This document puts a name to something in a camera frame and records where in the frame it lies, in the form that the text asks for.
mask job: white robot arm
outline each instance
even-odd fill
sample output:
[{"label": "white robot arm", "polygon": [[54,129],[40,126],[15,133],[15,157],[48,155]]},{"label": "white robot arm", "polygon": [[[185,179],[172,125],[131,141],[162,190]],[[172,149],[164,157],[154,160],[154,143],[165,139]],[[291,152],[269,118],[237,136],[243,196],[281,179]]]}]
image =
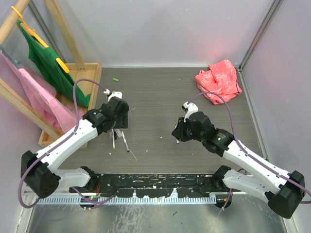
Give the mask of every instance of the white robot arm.
[{"label": "white robot arm", "polygon": [[[199,112],[198,107],[192,102],[184,103],[182,108],[186,111],[186,115],[179,118],[177,127],[172,132],[178,141],[194,139],[202,142],[208,151],[238,164],[253,175],[243,175],[227,166],[221,166],[213,175],[215,185],[244,191],[262,199],[280,216],[290,218],[305,192],[280,176],[291,179],[303,187],[304,176],[298,171],[289,173],[278,168],[249,150],[240,141],[238,145],[231,133],[215,129],[209,118],[203,112]],[[254,158],[276,171],[278,175],[260,165]]]},{"label": "white robot arm", "polygon": [[105,94],[108,95],[108,103],[103,104],[99,109],[89,110],[79,121],[79,127],[76,132],[65,143],[61,142],[73,133],[74,128],[35,154],[30,151],[23,154],[21,176],[35,160],[48,153],[25,178],[25,183],[39,198],[46,198],[56,189],[68,189],[73,186],[92,188],[95,185],[95,182],[92,180],[94,172],[87,167],[81,167],[76,170],[61,170],[58,168],[84,143],[97,137],[102,132],[106,133],[112,128],[127,128],[129,106],[122,99],[122,93],[112,92],[110,94],[108,92]]}]

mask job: white wall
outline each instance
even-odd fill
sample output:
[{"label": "white wall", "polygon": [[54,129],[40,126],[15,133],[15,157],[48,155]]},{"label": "white wall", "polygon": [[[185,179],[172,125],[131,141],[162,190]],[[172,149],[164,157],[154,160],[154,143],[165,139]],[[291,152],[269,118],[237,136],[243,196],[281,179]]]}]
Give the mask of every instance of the white wall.
[{"label": "white wall", "polygon": [[[73,62],[44,0],[34,0]],[[86,62],[104,67],[239,65],[272,0],[59,0]]]},{"label": "white wall", "polygon": [[[11,5],[15,5],[16,2],[16,0],[7,0],[1,3],[0,25],[10,13]],[[23,15],[28,25],[41,34],[28,9]],[[17,27],[3,46],[14,59],[20,60],[22,64],[39,73],[28,59],[27,42]],[[5,68],[0,67],[0,77],[26,98],[19,80],[4,73]],[[27,150],[37,151],[40,148],[38,140],[41,130],[2,97],[0,97],[0,109],[0,232],[12,233],[21,211],[17,200],[21,156]]]},{"label": "white wall", "polygon": [[[284,0],[244,70],[270,161],[298,170],[311,189],[311,1]],[[311,228],[311,205],[294,219]]]}]

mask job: wooden frame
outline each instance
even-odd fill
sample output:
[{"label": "wooden frame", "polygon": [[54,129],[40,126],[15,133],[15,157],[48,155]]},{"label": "wooden frame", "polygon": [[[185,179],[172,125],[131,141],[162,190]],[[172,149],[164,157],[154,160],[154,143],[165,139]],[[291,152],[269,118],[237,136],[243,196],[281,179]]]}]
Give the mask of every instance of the wooden frame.
[{"label": "wooden frame", "polygon": [[[30,0],[18,0],[15,8],[22,14],[27,7]],[[51,12],[74,60],[76,63],[66,64],[70,70],[72,78],[76,81],[80,78],[87,78],[94,80],[96,82],[100,81],[102,66],[100,63],[84,63],[84,60],[77,48],[74,38],[70,32],[69,26],[65,21],[64,16],[57,4],[56,0],[45,0],[48,9]],[[4,44],[5,40],[10,35],[14,26],[19,19],[18,14],[15,11],[11,11],[2,26],[0,27],[0,44]],[[81,109],[86,112],[87,110],[93,109],[95,107],[98,86],[90,82],[80,82],[78,84],[80,89],[85,95],[91,94],[89,106],[81,107]],[[41,146],[47,146],[58,139],[64,134],[60,128],[56,128],[49,124],[46,119],[40,116],[36,110],[32,108],[22,97],[19,96],[3,79],[0,77],[0,96],[5,98],[10,104],[17,108],[21,113],[28,117],[32,122],[34,122],[38,127],[42,129],[42,134],[39,139],[39,144]],[[64,105],[71,104],[73,102],[67,99],[62,94],[57,94],[57,99]]]}]

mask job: pink cloth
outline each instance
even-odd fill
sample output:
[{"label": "pink cloth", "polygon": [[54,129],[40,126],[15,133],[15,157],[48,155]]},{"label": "pink cloth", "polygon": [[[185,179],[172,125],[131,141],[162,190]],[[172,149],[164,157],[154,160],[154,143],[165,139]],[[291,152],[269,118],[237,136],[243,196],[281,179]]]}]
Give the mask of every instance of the pink cloth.
[{"label": "pink cloth", "polygon": [[[242,90],[238,85],[238,77],[234,66],[229,60],[209,66],[208,71],[201,70],[195,76],[198,88],[204,91],[211,91],[219,94],[226,102],[239,95]],[[213,104],[220,104],[223,101],[216,95],[204,94]]]},{"label": "pink cloth", "polygon": [[77,123],[74,108],[65,107],[55,98],[56,90],[33,72],[26,68],[17,69],[3,54],[5,61],[19,78],[31,106],[43,116],[51,125],[60,127],[64,132],[69,131]]}]

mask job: green cloth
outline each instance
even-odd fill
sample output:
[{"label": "green cloth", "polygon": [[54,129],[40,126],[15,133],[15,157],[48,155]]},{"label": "green cloth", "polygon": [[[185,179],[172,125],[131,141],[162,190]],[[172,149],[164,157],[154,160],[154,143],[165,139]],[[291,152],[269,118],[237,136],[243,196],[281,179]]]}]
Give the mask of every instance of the green cloth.
[{"label": "green cloth", "polygon": [[[17,26],[23,33],[29,46],[29,59],[35,63],[40,70],[44,79],[51,84],[55,89],[66,96],[68,99],[73,100],[73,84],[74,80],[70,74],[67,74],[57,63],[56,52],[48,47],[42,47],[38,41],[28,34],[21,26],[21,21],[17,22]],[[91,94],[84,96],[81,89],[77,86],[76,97],[79,106],[88,107]]]}]

